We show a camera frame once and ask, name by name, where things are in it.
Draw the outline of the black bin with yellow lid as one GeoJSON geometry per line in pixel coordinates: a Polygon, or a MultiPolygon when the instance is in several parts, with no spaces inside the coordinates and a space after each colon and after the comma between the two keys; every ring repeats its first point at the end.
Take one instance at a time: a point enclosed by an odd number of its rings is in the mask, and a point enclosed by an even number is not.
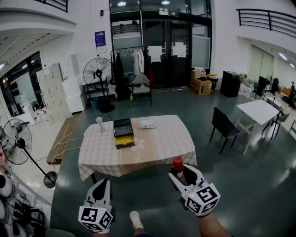
{"type": "Polygon", "coordinates": [[[211,92],[215,91],[216,88],[216,84],[218,82],[218,74],[208,74],[206,75],[207,79],[211,81],[212,85],[211,85],[211,92]]]}

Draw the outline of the black balcony railing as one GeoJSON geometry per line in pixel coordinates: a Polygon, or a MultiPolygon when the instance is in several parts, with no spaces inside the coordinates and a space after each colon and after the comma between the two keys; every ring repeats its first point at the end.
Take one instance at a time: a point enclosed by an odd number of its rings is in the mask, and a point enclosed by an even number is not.
{"type": "Polygon", "coordinates": [[[238,8],[239,26],[256,27],[296,39],[296,16],[273,10],[238,8]]]}
{"type": "Polygon", "coordinates": [[[59,9],[63,12],[68,12],[68,0],[34,0],[53,8],[59,9]]]}

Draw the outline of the black metal shelf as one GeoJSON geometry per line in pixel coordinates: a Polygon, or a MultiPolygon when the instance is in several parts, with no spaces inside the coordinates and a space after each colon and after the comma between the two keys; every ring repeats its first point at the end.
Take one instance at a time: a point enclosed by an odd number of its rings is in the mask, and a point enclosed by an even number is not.
{"type": "Polygon", "coordinates": [[[97,98],[100,105],[110,102],[109,82],[107,80],[87,79],[82,83],[87,101],[97,98]]]}

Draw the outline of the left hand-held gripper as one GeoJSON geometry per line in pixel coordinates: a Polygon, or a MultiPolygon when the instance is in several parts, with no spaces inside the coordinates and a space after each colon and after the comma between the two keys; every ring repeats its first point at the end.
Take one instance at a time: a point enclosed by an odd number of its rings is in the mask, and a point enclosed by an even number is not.
{"type": "Polygon", "coordinates": [[[110,225],[113,222],[111,213],[112,206],[106,202],[112,200],[111,182],[109,179],[102,179],[96,182],[87,192],[84,205],[79,208],[78,221],[87,229],[95,233],[109,233],[110,225]]]}

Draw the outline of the small white cabinet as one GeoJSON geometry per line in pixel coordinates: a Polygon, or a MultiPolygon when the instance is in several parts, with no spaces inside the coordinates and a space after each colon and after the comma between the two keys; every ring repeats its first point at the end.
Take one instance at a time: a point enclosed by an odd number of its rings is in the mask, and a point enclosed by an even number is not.
{"type": "Polygon", "coordinates": [[[30,123],[31,125],[35,125],[35,124],[36,124],[36,122],[35,122],[36,114],[35,114],[35,112],[33,111],[33,108],[32,108],[32,106],[31,106],[31,104],[28,103],[27,105],[25,105],[25,106],[23,107],[23,110],[24,110],[24,112],[25,112],[25,115],[26,115],[27,118],[28,118],[29,123],[30,123]]]}

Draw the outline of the wooden pallet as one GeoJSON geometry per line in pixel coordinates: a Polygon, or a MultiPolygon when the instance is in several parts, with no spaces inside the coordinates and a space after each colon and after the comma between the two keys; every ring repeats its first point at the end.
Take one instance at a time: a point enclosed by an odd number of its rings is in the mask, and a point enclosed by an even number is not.
{"type": "Polygon", "coordinates": [[[67,145],[71,141],[71,135],[78,124],[80,114],[80,112],[75,113],[64,121],[47,156],[46,162],[48,165],[61,164],[67,145]]]}

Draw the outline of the stack of white boxes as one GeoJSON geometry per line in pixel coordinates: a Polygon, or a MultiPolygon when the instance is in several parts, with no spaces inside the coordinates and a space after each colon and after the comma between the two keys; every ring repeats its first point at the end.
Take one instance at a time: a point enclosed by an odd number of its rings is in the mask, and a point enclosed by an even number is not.
{"type": "Polygon", "coordinates": [[[77,79],[67,79],[62,82],[66,95],[66,102],[71,113],[81,112],[86,108],[86,98],[83,93],[83,87],[77,79]]]}
{"type": "Polygon", "coordinates": [[[47,107],[49,121],[52,123],[63,122],[72,117],[62,85],[60,64],[53,64],[38,71],[37,80],[47,107]]]}

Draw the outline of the red-capped dark bottle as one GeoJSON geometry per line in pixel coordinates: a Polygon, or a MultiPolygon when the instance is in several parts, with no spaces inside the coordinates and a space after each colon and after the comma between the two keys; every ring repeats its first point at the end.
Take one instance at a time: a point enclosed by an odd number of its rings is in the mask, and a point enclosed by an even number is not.
{"type": "Polygon", "coordinates": [[[174,157],[171,173],[176,176],[178,179],[181,179],[183,176],[184,165],[183,158],[181,156],[174,157]]]}

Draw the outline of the white shoe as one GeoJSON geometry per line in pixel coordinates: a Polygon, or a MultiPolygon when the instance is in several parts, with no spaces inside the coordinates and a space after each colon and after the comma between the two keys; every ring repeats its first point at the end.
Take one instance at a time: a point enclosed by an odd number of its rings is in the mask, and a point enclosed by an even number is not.
{"type": "Polygon", "coordinates": [[[140,214],[137,211],[131,211],[129,217],[135,229],[144,229],[140,220],[140,214]]]}

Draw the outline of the white hanging coats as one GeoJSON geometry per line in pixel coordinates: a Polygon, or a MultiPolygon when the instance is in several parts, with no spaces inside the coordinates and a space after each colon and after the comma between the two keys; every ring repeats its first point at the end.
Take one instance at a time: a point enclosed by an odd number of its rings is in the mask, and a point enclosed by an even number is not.
{"type": "Polygon", "coordinates": [[[133,70],[134,74],[143,74],[144,73],[144,55],[141,48],[133,50],[132,52],[133,58],[133,70]]]}

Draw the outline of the person's right forearm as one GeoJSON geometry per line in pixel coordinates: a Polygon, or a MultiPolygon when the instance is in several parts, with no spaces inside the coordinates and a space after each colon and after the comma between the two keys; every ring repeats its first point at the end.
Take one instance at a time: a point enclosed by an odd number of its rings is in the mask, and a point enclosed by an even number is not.
{"type": "Polygon", "coordinates": [[[232,237],[218,222],[214,212],[208,213],[205,216],[198,216],[197,223],[201,237],[232,237]]]}

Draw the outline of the black and yellow box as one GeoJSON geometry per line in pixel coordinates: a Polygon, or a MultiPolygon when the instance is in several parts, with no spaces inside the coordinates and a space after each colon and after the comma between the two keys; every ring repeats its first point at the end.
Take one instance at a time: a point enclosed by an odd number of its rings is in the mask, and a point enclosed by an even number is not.
{"type": "Polygon", "coordinates": [[[113,128],[116,149],[135,146],[131,119],[114,120],[113,128]]]}

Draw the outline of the upright black standing fan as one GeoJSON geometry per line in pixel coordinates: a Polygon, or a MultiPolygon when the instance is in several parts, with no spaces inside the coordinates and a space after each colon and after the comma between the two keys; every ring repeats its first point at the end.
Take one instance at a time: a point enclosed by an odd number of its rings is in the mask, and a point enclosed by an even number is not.
{"type": "MultiPolygon", "coordinates": [[[[110,86],[112,81],[112,64],[110,60],[106,58],[96,57],[92,60],[90,60],[86,66],[84,67],[82,77],[83,81],[86,81],[87,79],[96,79],[99,78],[102,80],[107,80],[109,82],[109,92],[110,92],[110,86]]],[[[108,104],[100,105],[99,104],[99,110],[102,113],[109,113],[112,112],[115,109],[114,105],[111,104],[111,100],[108,104]]]]}

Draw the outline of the black dining chair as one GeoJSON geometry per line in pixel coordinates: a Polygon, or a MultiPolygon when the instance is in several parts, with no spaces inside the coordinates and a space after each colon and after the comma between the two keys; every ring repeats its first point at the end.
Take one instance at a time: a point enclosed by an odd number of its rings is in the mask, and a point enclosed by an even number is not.
{"type": "Polygon", "coordinates": [[[222,137],[225,138],[225,142],[219,152],[221,155],[228,140],[233,138],[231,148],[233,147],[240,131],[235,127],[231,119],[218,107],[214,107],[213,118],[212,118],[213,130],[210,137],[210,142],[212,141],[215,130],[218,130],[222,137]]]}

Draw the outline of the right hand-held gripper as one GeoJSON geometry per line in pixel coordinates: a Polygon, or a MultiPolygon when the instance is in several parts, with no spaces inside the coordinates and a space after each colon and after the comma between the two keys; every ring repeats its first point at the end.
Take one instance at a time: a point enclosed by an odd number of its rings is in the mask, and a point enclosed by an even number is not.
{"type": "Polygon", "coordinates": [[[176,191],[185,200],[185,207],[197,217],[205,217],[216,207],[221,195],[213,183],[209,184],[197,168],[184,164],[184,174],[178,178],[168,173],[176,191]]]}

